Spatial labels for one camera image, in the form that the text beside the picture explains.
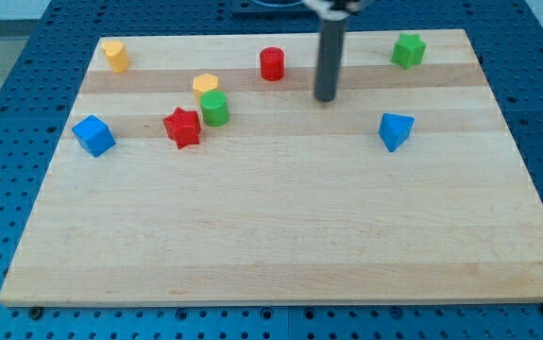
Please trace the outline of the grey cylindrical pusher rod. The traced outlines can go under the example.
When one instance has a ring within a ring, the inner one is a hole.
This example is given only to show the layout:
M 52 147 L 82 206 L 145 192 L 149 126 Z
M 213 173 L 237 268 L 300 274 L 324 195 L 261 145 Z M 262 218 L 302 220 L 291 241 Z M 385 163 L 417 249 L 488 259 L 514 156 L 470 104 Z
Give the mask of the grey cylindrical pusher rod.
M 318 101 L 331 102 L 336 97 L 347 27 L 347 19 L 321 21 L 314 78 Z

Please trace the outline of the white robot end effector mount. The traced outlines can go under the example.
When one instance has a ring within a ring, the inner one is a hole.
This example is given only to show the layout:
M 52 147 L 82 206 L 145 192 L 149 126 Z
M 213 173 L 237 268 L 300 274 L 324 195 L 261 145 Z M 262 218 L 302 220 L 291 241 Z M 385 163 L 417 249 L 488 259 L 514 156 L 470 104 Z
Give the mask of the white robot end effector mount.
M 375 0 L 303 0 L 322 20 L 345 20 L 373 4 Z

